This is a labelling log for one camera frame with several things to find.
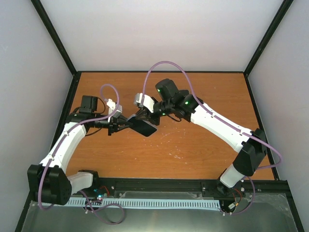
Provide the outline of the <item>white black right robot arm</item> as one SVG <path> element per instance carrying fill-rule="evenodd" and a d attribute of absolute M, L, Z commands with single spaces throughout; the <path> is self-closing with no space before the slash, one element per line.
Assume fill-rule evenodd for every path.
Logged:
<path fill-rule="evenodd" d="M 188 90 L 179 90 L 170 79 L 156 84 L 161 97 L 138 93 L 134 104 L 139 108 L 136 118 L 158 126 L 160 118 L 174 114 L 178 120 L 186 120 L 201 126 L 225 141 L 237 152 L 232 164 L 219 177 L 218 190 L 233 188 L 241 179 L 251 177 L 259 168 L 267 153 L 266 136 L 261 129 L 244 128 L 216 113 L 200 98 Z"/>

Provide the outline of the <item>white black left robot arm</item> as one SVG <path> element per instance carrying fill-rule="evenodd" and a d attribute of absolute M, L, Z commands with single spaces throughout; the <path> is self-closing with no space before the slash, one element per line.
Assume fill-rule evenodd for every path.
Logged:
<path fill-rule="evenodd" d="M 121 106 L 111 99 L 105 104 L 115 116 L 105 116 L 97 112 L 100 99 L 84 95 L 80 107 L 69 116 L 64 129 L 48 155 L 38 165 L 31 165 L 27 171 L 30 196 L 33 201 L 65 205 L 71 195 L 85 190 L 96 194 L 100 190 L 99 176 L 96 171 L 80 170 L 66 176 L 67 166 L 80 141 L 90 128 L 107 129 L 108 134 L 127 129 L 133 124 L 121 114 Z"/>

